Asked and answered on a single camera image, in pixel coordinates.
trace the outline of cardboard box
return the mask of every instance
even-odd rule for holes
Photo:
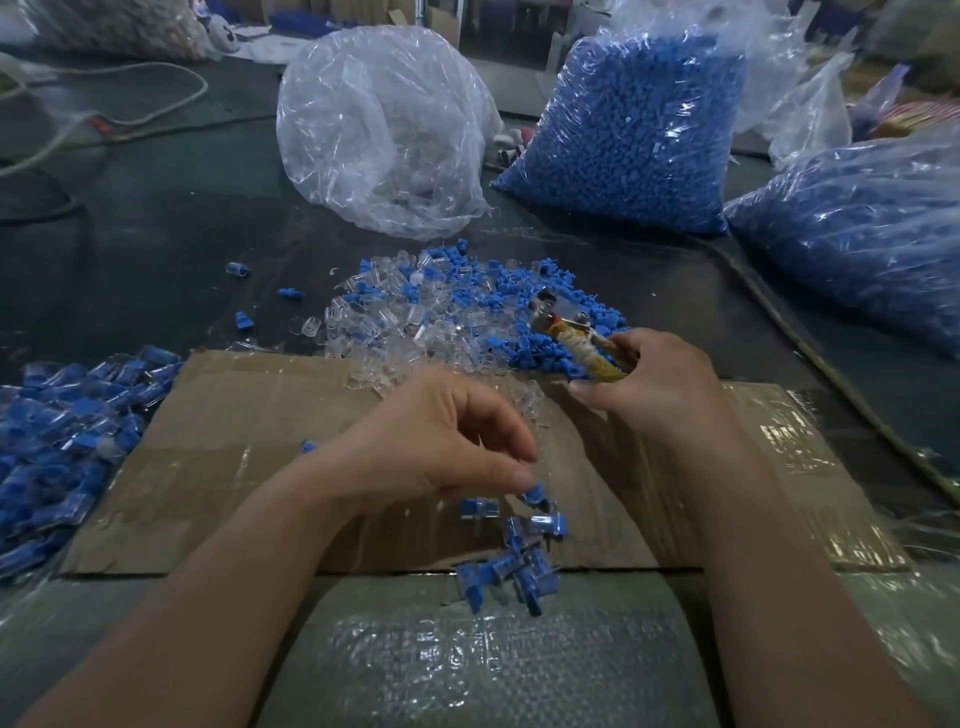
[[[195,352],[80,529],[64,572],[159,574],[179,564],[259,483],[298,456],[304,439],[336,437],[377,405],[345,387],[350,362],[267,353]],[[516,376],[491,377],[508,399]],[[700,565],[668,453],[638,441],[542,383],[535,432],[538,475],[566,515],[569,537],[550,547],[566,568]],[[811,535],[841,569],[897,570],[906,555],[859,486],[786,393],[774,384],[727,385]],[[530,510],[510,497],[508,514]],[[320,572],[441,570],[500,548],[499,523],[479,532],[457,503],[425,498],[357,519],[335,539]]]

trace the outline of table surface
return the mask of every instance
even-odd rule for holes
[[[36,358],[93,363],[148,342],[179,352],[224,346],[235,337],[232,317],[240,309],[252,313],[262,344],[311,353],[315,346],[287,330],[291,316],[321,313],[333,285],[361,257],[419,247],[359,230],[293,189],[274,122],[261,118],[276,100],[275,69],[227,60],[201,70],[211,81],[208,97],[162,128],[216,127],[56,155],[45,168],[79,194],[84,214],[0,228],[0,380],[16,379]],[[129,79],[87,83],[43,90],[42,103],[24,109],[33,123],[22,115],[0,120],[0,156],[34,146],[56,125],[51,114],[88,108],[93,98],[98,108],[119,106],[118,114],[140,109],[182,81],[158,79],[149,93]],[[761,161],[733,162],[727,198],[770,176]],[[490,179],[485,173],[484,182]],[[951,507],[794,352],[722,258],[677,236],[524,206],[485,189],[495,214],[462,233],[478,255],[556,257],[630,323],[675,330],[704,348],[722,376],[775,381],[795,392],[873,503],[892,517]],[[48,205],[46,194],[0,185],[3,205]],[[956,373],[953,362],[838,312],[735,241],[722,244],[761,273],[776,304],[903,437],[960,459],[960,405],[950,394],[956,388],[943,386]],[[226,276],[227,260],[247,262],[253,275]],[[287,285],[307,291],[302,311],[276,297]],[[922,530],[903,533],[917,546],[915,556],[945,548]],[[100,588],[104,595],[116,589]]]

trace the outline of plastic wrap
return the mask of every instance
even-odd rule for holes
[[[570,51],[526,151],[493,186],[535,203],[716,234],[755,20],[627,3]]]
[[[850,110],[853,141],[863,141],[874,130],[880,119],[897,102],[903,79],[910,66],[898,63],[886,76],[864,94]]]
[[[960,357],[960,126],[824,152],[727,216],[800,283]]]
[[[786,3],[772,0],[758,27],[747,58],[747,76],[737,107],[735,132],[746,132],[761,123],[777,102],[804,77],[804,30],[791,23]]]
[[[777,169],[851,143],[840,74],[852,61],[852,53],[834,56],[813,78],[780,99],[760,125],[760,133],[770,140],[770,159]]]
[[[153,61],[200,61],[210,50],[188,0],[18,0],[43,45]]]
[[[283,166],[303,197],[417,240],[489,210],[480,167],[502,129],[469,61],[418,27],[321,38],[287,66],[276,112]]]

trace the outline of blue bag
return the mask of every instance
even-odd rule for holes
[[[823,152],[726,213],[788,276],[960,358],[960,126]]]
[[[723,182],[747,63],[720,37],[691,27],[582,38],[530,145],[492,186],[641,225],[724,232]]]

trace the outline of hand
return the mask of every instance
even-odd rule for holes
[[[522,493],[537,483],[526,465],[536,459],[534,436],[503,397],[475,379],[428,366],[298,461],[325,473],[329,495],[369,511],[434,494]]]
[[[679,336],[649,328],[615,333],[611,341],[639,360],[615,383],[570,382],[573,396],[587,407],[613,412],[640,434],[670,445],[713,438],[731,427],[740,431],[705,353]]]

